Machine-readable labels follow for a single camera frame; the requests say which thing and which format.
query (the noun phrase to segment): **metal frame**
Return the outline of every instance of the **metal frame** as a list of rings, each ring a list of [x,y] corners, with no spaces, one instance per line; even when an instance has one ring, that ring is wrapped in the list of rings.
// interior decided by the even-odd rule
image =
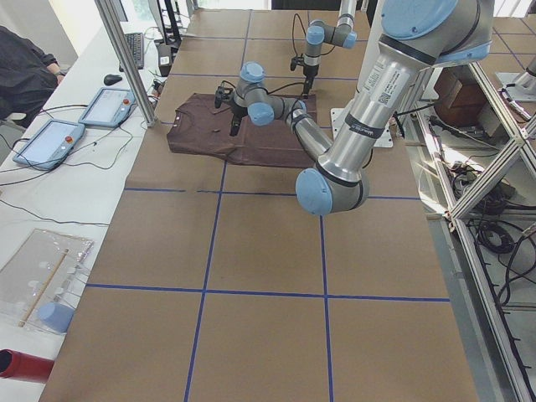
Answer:
[[[532,119],[524,129],[520,128],[513,119],[510,111],[501,101],[497,91],[482,70],[482,67],[478,63],[475,63],[470,64],[469,68],[492,105],[493,110],[495,110],[501,123],[504,125],[510,139],[500,153],[495,156],[488,168],[479,175],[473,185],[459,199],[456,199],[452,192],[451,180],[446,174],[445,167],[440,158],[440,149],[438,149],[433,139],[427,121],[425,121],[425,118],[420,113],[417,113],[418,122],[425,136],[426,146],[432,156],[435,170],[437,171],[443,193],[446,197],[449,210],[446,217],[450,220],[450,229],[451,231],[456,231],[460,237],[472,277],[482,301],[482,307],[486,313],[492,334],[495,337],[504,366],[508,372],[513,391],[518,401],[530,402],[532,398],[529,388],[525,383],[523,373],[513,353],[508,331],[505,328],[500,312],[495,307],[494,295],[488,285],[486,273],[482,269],[481,262],[478,258],[474,246],[474,239],[463,219],[503,179],[512,165],[520,158],[536,179],[536,151],[525,140],[526,138],[532,138],[536,134],[536,119]]]
[[[100,18],[106,28],[106,32],[110,37],[111,45],[116,51],[117,58],[125,70],[126,79],[131,86],[132,92],[134,92],[137,104],[142,110],[145,121],[147,122],[147,127],[154,126],[157,118],[152,109],[151,102],[147,97],[142,77],[140,77],[137,72],[137,67],[134,64],[131,51],[126,44],[125,34],[121,28],[121,23],[117,17],[116,10],[114,9],[113,1],[95,0],[95,5],[99,10],[99,14],[101,15]]]

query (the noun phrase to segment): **black cable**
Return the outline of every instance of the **black cable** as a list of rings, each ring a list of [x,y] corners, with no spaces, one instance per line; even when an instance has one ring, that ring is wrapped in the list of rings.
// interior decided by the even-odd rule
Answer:
[[[469,165],[460,167],[455,172],[450,170],[450,172],[451,174],[454,173],[451,177],[451,188],[456,199],[459,199],[466,191],[466,188],[469,188],[477,179],[477,176],[482,173]],[[484,214],[500,215],[507,207],[506,202],[506,194],[501,189],[501,186],[497,185],[478,202],[478,204],[475,206],[475,209],[483,212]]]
[[[121,154],[121,151],[122,151],[123,149],[125,149],[126,146],[127,146],[133,139],[134,139],[134,136],[132,135],[131,132],[125,130],[125,129],[124,129],[123,127],[121,127],[121,126],[118,126],[117,128],[120,129],[120,130],[122,130],[122,131],[124,131],[125,133],[127,133],[127,134],[130,136],[130,138],[128,139],[127,142],[125,142],[125,143],[122,145],[121,148],[119,148],[119,150],[117,151],[117,154],[116,154],[116,156],[114,157],[114,160],[112,161],[112,163],[111,163],[110,166],[102,167],[102,166],[96,165],[96,164],[93,163],[93,162],[81,162],[81,163],[73,163],[73,164],[70,164],[70,163],[63,163],[63,164],[64,164],[65,166],[70,166],[70,167],[90,165],[90,166],[93,166],[94,168],[98,168],[98,169],[100,169],[100,170],[110,170],[110,169],[112,169],[112,168],[114,167],[114,165],[116,164],[117,159],[119,158],[119,155]]]
[[[22,153],[18,152],[18,151],[15,151],[15,149],[13,148],[14,145],[18,142],[18,140],[13,144],[12,147],[9,146],[9,143],[8,143],[8,140],[6,140],[6,137],[4,137],[2,134],[0,134],[0,137],[3,139],[3,141],[6,143],[6,146],[8,147],[8,149],[12,152],[15,152],[17,154],[17,156],[23,158],[26,163],[28,164],[28,166],[25,166],[25,167],[18,167],[16,169],[9,169],[9,170],[2,170],[0,171],[0,173],[5,173],[5,172],[12,172],[12,171],[15,171],[15,170],[20,170],[20,169],[27,169],[27,168],[34,168],[35,170],[48,170],[48,169],[40,169],[39,166],[40,165],[44,165],[45,163],[49,163],[49,162],[58,162],[60,161],[61,159],[56,159],[56,160],[51,160],[51,161],[46,161],[46,162],[41,162],[41,163],[31,163]]]
[[[15,148],[15,146],[19,143],[19,142],[28,142],[30,141],[30,138],[19,138],[18,140],[15,140],[15,142],[13,143],[13,145],[11,146],[11,148]]]
[[[494,157],[498,154],[499,152],[494,152],[494,153],[491,153],[489,155],[469,155],[466,159],[466,161],[464,162],[464,164],[467,164],[467,162],[469,162],[471,159],[475,158],[475,157]]]
[[[370,150],[370,156],[368,157],[368,161],[361,167],[362,169],[365,169],[371,162],[372,162],[372,156],[374,154],[374,148]]]
[[[302,17],[300,17],[300,14],[295,13],[294,17],[292,19],[292,48],[294,49],[294,54],[296,57],[298,56],[298,51],[296,50],[296,41],[294,38],[294,29],[296,27],[296,18],[300,21],[301,30],[303,31],[303,34],[306,35],[305,27],[303,26]]]
[[[221,81],[221,84],[229,84],[229,85],[231,85],[233,88],[236,89],[236,85],[233,84],[232,82],[227,81],[227,80],[222,80],[222,81]]]
[[[51,170],[47,170],[41,174],[38,174],[37,176],[34,176],[32,178],[25,178],[24,180],[18,180],[17,182],[10,182],[10,183],[0,183],[0,187],[4,187],[4,186],[11,186],[11,185],[14,185],[14,184],[20,184],[20,183],[26,183],[26,182],[29,182],[31,180],[34,180],[36,178],[40,178],[41,176],[44,176],[45,174],[47,173],[50,173]]]
[[[505,209],[516,210],[516,211],[536,211],[536,205],[522,205],[516,204],[512,201],[507,201],[507,206]]]
[[[395,112],[393,114],[393,117],[394,117],[394,121],[396,121],[396,126],[400,130],[400,135],[402,136],[402,138],[405,138],[405,131],[404,131],[404,127],[402,126],[402,122],[399,119],[399,114],[397,112]]]
[[[33,215],[37,219],[41,219],[41,220],[44,220],[46,222],[55,222],[56,224],[93,224],[95,226],[109,226],[110,225],[110,224],[104,224],[102,222],[80,222],[78,220],[56,220],[56,219],[52,219],[52,218],[46,218],[46,217],[39,216],[39,215],[33,213],[32,211],[28,211],[26,208],[19,207],[17,205],[7,203],[3,199],[0,199],[0,203],[6,204],[8,207],[11,207],[11,208],[20,209],[20,210],[22,210],[22,211],[24,211],[24,212],[26,212],[26,213],[28,213],[30,215]]]
[[[328,54],[330,54],[333,50],[335,50],[337,46],[333,45],[333,47],[331,49],[329,49],[326,53],[322,53],[320,54],[321,56],[327,56]]]
[[[477,238],[484,247],[499,255],[511,253],[515,247],[512,236],[495,222],[480,224]]]
[[[519,247],[521,247],[521,244],[526,240],[528,239],[528,237],[525,237],[524,235],[522,235],[519,240],[517,241],[516,243],[516,246],[515,248],[513,249],[513,252],[512,254],[510,255],[510,259],[508,260],[508,264],[507,264],[507,267],[506,267],[506,271],[504,273],[504,285],[502,286],[502,288],[499,290],[498,294],[497,294],[497,297],[499,298],[499,300],[501,299],[501,296],[503,295],[504,292],[506,292],[506,296],[504,298],[504,301],[501,302],[501,305],[502,306],[506,306],[508,304],[508,302],[510,302],[510,297],[512,295],[512,291],[511,291],[511,288],[510,288],[510,284],[513,282],[513,281],[516,281],[517,279],[519,278],[522,278],[524,276],[526,276],[527,274],[529,274],[531,271],[534,270],[534,268],[536,268],[536,260],[534,261],[534,263],[531,265],[530,268],[528,268],[523,274],[519,274],[517,276],[515,276],[514,278],[510,278],[510,271],[512,270],[512,265],[513,265],[513,261],[515,260],[516,256],[518,255],[518,252],[519,252]]]
[[[475,235],[470,230],[469,230],[469,233],[471,234],[474,240],[475,251],[477,252],[477,257],[482,266],[482,270],[484,272],[484,276],[486,277],[487,284],[489,285],[490,288],[493,288],[495,285],[493,284],[492,279],[489,276],[489,272],[487,271],[487,265],[489,264],[484,260],[482,251],[480,250],[480,246],[478,245]],[[516,362],[518,363],[518,366],[521,368],[523,380],[525,381],[526,384],[530,384],[530,380],[527,374],[527,366],[523,364],[523,360],[521,359],[521,355],[519,354],[519,351],[518,351],[518,346],[516,344],[517,339],[512,335],[512,331],[510,330],[510,327],[508,326],[508,322],[506,320],[504,310],[502,309],[501,303],[499,302],[499,299],[494,291],[492,291],[492,297],[495,302],[495,306],[497,307],[499,316],[501,318],[502,325],[508,335],[508,340],[510,342],[510,346],[512,347],[513,356],[515,357]],[[528,387],[528,392],[530,393],[530,397],[532,398],[532,400],[536,400],[536,395],[534,395],[532,387],[530,386]]]
[[[48,111],[55,111],[55,110],[58,110],[58,109],[65,109],[67,107],[87,107],[87,105],[62,105],[62,106],[48,107],[46,109],[41,109],[39,114],[46,113]]]
[[[280,86],[279,88],[275,88],[274,90],[271,90],[270,92],[266,92],[266,94],[272,95],[272,94],[275,94],[276,92],[279,92],[280,90],[284,90],[285,88],[288,88],[289,86],[294,86],[294,85],[301,85],[301,87],[304,87],[305,83],[304,82],[292,82],[291,84],[283,85],[283,86]]]
[[[410,111],[402,111],[402,112],[395,112],[397,116],[404,116],[409,115],[410,113],[415,113],[416,111],[423,111],[424,109],[429,109],[433,106],[437,106],[439,104],[443,103],[443,100],[438,100],[437,102],[429,103],[427,105],[416,107],[415,109],[411,109]]]

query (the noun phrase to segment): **metal pole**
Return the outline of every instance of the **metal pole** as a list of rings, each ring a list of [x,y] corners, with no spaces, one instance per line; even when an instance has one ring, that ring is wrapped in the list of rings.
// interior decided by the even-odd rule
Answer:
[[[106,28],[111,45],[116,51],[117,58],[125,70],[126,79],[128,80],[132,92],[136,97],[137,104],[140,106],[140,109],[142,109],[147,126],[154,126],[157,118],[147,97],[147,93],[142,82],[142,77],[140,77],[137,72],[137,67],[134,64],[131,51],[126,44],[125,34],[121,28],[121,23],[117,17],[113,2],[111,0],[95,0],[95,4],[99,9],[99,13],[101,15],[100,18],[102,19],[102,23]]]

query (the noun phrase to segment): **computer mouse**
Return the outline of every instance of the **computer mouse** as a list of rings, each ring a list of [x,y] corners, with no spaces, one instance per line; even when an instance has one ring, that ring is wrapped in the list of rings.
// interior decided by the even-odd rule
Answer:
[[[123,79],[120,75],[117,74],[108,74],[104,77],[104,85],[114,85],[116,82],[119,82]]]

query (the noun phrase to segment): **person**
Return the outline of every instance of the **person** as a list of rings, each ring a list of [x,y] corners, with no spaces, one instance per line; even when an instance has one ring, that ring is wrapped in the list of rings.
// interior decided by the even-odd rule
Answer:
[[[63,78],[52,54],[0,25],[0,119],[24,113],[28,127]]]

